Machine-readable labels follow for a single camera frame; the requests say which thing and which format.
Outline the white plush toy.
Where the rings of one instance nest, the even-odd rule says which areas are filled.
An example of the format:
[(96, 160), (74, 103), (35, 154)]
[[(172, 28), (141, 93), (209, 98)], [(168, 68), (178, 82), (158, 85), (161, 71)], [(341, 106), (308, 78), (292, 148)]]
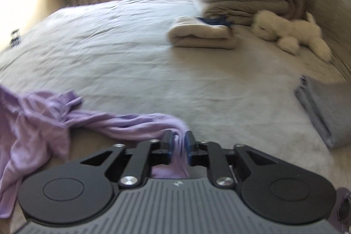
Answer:
[(253, 18), (252, 33), (266, 41), (274, 41), (278, 48), (298, 54), (301, 45), (308, 47), (321, 61), (329, 63), (332, 51), (322, 38), (322, 30), (312, 14), (306, 20), (289, 21), (271, 11), (259, 11)]

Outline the grey bed sheet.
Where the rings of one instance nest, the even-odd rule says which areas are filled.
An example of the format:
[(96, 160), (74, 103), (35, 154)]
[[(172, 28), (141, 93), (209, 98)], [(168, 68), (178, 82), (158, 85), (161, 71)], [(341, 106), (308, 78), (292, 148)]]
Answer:
[(196, 139), (242, 143), (350, 187), (350, 148), (329, 151), (294, 96), (302, 75), (343, 76), (313, 52), (283, 52), (236, 27), (236, 47), (175, 48), (173, 21), (192, 0), (125, 0), (51, 14), (1, 53), (1, 84), (15, 93), (74, 90), (83, 109), (166, 113)]

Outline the folded grey cloth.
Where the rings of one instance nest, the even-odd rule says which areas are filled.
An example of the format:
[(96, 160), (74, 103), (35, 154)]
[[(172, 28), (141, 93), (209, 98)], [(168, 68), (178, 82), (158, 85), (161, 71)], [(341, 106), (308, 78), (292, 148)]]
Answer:
[(328, 148), (350, 145), (350, 82), (327, 84), (303, 75), (294, 95)]

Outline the folded cream towel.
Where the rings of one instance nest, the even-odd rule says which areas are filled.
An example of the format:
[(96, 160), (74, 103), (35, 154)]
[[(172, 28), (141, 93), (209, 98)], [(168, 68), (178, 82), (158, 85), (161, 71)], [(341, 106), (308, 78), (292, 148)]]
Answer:
[(234, 30), (223, 25), (208, 25), (197, 17), (179, 17), (167, 33), (170, 43), (178, 48), (234, 49)]

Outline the small black stand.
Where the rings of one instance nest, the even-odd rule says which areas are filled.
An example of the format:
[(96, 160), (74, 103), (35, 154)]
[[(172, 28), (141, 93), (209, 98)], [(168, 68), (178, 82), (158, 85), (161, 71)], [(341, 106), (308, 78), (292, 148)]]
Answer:
[(18, 46), (21, 43), (21, 34), (19, 29), (13, 30), (11, 32), (11, 41), (9, 45), (11, 48)]

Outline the dark blue cloth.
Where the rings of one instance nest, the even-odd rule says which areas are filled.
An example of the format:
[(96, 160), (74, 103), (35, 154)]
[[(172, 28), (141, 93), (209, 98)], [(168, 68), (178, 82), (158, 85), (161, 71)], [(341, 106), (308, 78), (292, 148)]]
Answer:
[(208, 25), (223, 25), (230, 27), (234, 25), (234, 22), (229, 21), (226, 17), (220, 16), (217, 18), (202, 18), (202, 17), (197, 17), (197, 19), (205, 24)]

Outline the purple garment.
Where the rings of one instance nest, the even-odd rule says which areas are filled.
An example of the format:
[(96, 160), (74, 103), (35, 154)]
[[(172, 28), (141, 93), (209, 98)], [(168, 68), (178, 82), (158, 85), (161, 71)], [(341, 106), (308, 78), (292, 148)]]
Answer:
[(70, 130), (86, 128), (124, 141), (160, 139), (174, 133), (174, 154), (168, 166), (155, 167), (155, 178), (188, 178), (185, 135), (189, 127), (179, 118), (162, 113), (114, 115), (78, 109), (83, 99), (74, 91), (37, 91), (18, 95), (1, 87), (1, 218), (14, 210), (25, 176), (45, 165), (52, 156), (67, 161)]

